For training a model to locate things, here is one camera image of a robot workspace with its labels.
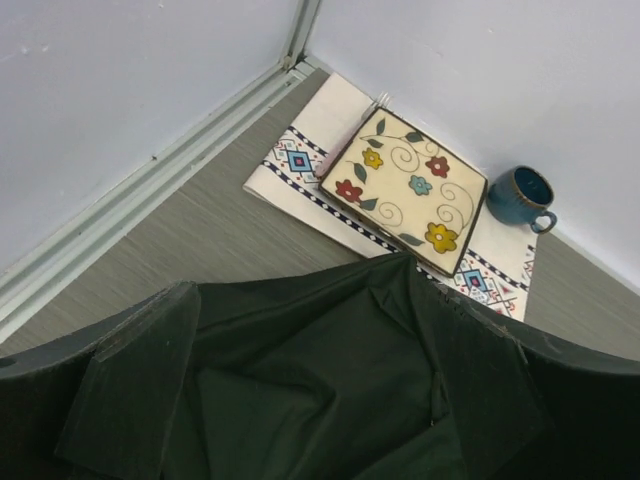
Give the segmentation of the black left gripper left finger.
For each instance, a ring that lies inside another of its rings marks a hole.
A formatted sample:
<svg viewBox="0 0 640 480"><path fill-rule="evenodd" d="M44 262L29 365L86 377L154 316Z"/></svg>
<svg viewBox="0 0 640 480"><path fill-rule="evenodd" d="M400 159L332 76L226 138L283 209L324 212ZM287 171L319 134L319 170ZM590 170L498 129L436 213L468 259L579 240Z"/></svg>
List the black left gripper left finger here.
<svg viewBox="0 0 640 480"><path fill-rule="evenodd" d="M2 478L161 478L200 307L178 283L2 357Z"/></svg>

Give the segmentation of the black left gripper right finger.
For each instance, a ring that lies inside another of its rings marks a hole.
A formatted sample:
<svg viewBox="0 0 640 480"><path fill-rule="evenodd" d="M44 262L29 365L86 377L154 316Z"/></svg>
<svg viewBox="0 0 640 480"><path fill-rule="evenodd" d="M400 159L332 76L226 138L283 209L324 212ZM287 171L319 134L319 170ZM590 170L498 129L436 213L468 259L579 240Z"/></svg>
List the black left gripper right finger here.
<svg viewBox="0 0 640 480"><path fill-rule="evenodd" d="M472 479L636 479L639 363L435 287L435 353Z"/></svg>

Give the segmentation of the black fabric backpack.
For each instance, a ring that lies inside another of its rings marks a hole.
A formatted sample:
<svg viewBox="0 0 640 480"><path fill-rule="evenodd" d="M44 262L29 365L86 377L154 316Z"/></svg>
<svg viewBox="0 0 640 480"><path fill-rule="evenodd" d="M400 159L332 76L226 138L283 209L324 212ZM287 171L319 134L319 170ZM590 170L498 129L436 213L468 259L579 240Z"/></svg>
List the black fabric backpack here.
<svg viewBox="0 0 640 480"><path fill-rule="evenodd" d="M199 286L166 479L463 479L404 255Z"/></svg>

